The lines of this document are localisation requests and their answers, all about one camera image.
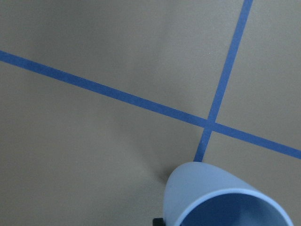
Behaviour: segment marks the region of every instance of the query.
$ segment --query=cup opening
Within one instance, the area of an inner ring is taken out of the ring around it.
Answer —
[[[288,226],[270,203],[248,194],[222,194],[194,208],[181,226]]]

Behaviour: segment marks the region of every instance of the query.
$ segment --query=gray surface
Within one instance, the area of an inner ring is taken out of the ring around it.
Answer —
[[[206,118],[239,1],[1,1],[0,49]],[[301,149],[299,2],[255,1],[218,122]],[[1,225],[151,225],[203,131],[0,62]],[[300,225],[300,160],[213,133],[205,162]]]

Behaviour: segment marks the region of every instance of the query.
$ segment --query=cup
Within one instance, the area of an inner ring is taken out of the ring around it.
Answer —
[[[274,200],[203,162],[185,163],[170,175],[163,219],[166,226],[293,226]]]

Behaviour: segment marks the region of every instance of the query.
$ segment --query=blue line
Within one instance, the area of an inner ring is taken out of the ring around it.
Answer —
[[[119,91],[117,89],[113,89],[110,87],[107,87],[105,85],[66,73],[59,71],[57,69],[33,62],[31,60],[27,60],[24,58],[21,58],[19,56],[12,55],[10,53],[6,53],[0,50],[0,60],[3,62],[6,62],[8,64],[18,66],[21,68],[24,68],[26,70],[36,72],[39,74],[43,74],[45,76],[48,76],[50,78],[58,79],[60,81],[67,82],[69,84],[88,89],[90,91],[112,97],[117,100],[121,100],[123,102],[148,109],[153,112],[157,112],[159,114],[163,114],[184,122],[187,122],[192,125],[200,126],[203,128],[208,128],[210,131],[215,131],[217,133],[224,134],[229,137],[233,137],[236,139],[240,139],[246,142],[249,142],[254,145],[258,145],[261,147],[268,148],[270,150],[280,152],[286,155],[289,155],[294,158],[301,159],[301,151],[282,145],[278,144],[273,141],[269,141],[267,139],[248,134],[245,132],[242,132],[237,129],[233,129],[218,123],[209,123],[208,120],[197,117],[195,115],[185,113],[179,110],[176,110],[171,107],[167,107],[155,102],[152,102],[150,100],[146,100],[122,91]]]
[[[249,16],[249,12],[251,10],[253,0],[245,0],[243,6],[241,8],[241,12],[239,15],[239,19],[233,34],[233,38],[231,41],[231,45],[226,57],[226,61],[224,64],[224,68],[222,70],[221,78],[219,84],[216,89],[216,93],[211,105],[211,109],[208,116],[208,122],[215,122],[218,112],[220,110],[222,99],[225,94],[225,90],[229,81],[229,77],[234,65],[235,57],[238,51],[238,47],[241,41],[241,38],[244,33],[244,29],[246,26],[246,21]],[[194,157],[194,161],[202,161],[205,155],[205,151],[207,149],[207,145],[209,143],[209,139],[211,136],[212,130],[210,128],[204,128],[203,135],[198,145],[197,153]]]
[[[137,107],[141,107],[153,112],[157,112],[159,114],[163,114],[166,116],[169,116],[174,119],[178,119],[184,122],[187,122],[192,125],[205,127],[207,124],[207,120],[197,117],[195,115],[182,112],[179,110],[176,110],[174,108],[164,106],[161,104],[158,104],[156,102],[143,99],[141,97],[134,96],[132,94],[119,91],[117,89],[113,89],[111,87],[90,81],[88,79],[84,79],[81,77],[78,77],[73,74],[69,74],[66,72],[62,72],[60,70],[33,62],[31,60],[24,59],[19,56],[12,55],[10,53],[6,53],[0,50],[0,60],[6,63],[9,63],[11,65],[15,65],[21,68],[24,68],[26,70],[36,72],[39,74],[43,74],[45,76],[48,76],[50,78],[54,78],[60,81],[67,82],[69,84],[88,89],[90,91],[121,100],[123,102],[135,105]]]

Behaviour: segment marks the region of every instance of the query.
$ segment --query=black object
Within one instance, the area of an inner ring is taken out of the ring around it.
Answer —
[[[165,226],[163,218],[154,218],[152,220],[152,226]]]

